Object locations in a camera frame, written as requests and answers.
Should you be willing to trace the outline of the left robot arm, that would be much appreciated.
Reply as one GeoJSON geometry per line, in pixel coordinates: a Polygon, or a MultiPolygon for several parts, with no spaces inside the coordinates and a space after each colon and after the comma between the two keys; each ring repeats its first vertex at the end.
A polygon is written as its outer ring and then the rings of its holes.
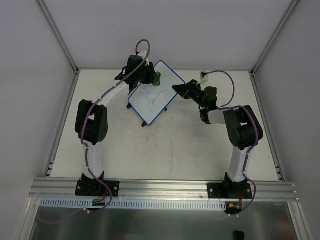
{"type": "Polygon", "coordinates": [[[77,196],[109,196],[102,165],[102,141],[108,133],[108,107],[128,96],[140,83],[154,84],[160,77],[145,50],[130,55],[127,65],[115,77],[112,87],[96,100],[81,100],[78,105],[75,132],[84,147],[85,169],[77,182],[77,196]]]}

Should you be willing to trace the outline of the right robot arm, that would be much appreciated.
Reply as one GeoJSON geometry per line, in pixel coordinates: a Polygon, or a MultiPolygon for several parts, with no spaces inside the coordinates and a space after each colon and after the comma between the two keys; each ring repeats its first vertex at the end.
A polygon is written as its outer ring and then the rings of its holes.
{"type": "Polygon", "coordinates": [[[202,122],[207,125],[225,125],[232,144],[231,162],[221,183],[208,183],[209,199],[252,199],[252,190],[246,173],[253,148],[263,138],[263,129],[249,105],[218,107],[217,88],[204,90],[196,80],[172,87],[185,100],[193,100],[199,106],[202,122]]]}

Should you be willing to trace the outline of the green bone-shaped eraser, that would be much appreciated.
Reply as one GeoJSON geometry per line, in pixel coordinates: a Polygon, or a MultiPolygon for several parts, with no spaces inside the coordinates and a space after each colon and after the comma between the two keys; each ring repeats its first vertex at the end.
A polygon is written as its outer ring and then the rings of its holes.
{"type": "Polygon", "coordinates": [[[160,84],[161,84],[161,73],[159,71],[156,71],[153,74],[153,83],[152,83],[152,85],[155,86],[155,87],[158,87],[158,86],[160,86],[160,84]]]}

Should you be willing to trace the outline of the blue-framed whiteboard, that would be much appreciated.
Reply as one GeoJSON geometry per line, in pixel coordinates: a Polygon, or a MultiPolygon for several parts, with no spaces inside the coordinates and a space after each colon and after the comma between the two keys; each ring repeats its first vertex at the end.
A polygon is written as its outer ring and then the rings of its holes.
{"type": "Polygon", "coordinates": [[[141,83],[128,98],[128,104],[147,125],[151,125],[178,95],[172,86],[186,83],[162,60],[155,64],[154,69],[161,73],[160,86],[141,83]]]}

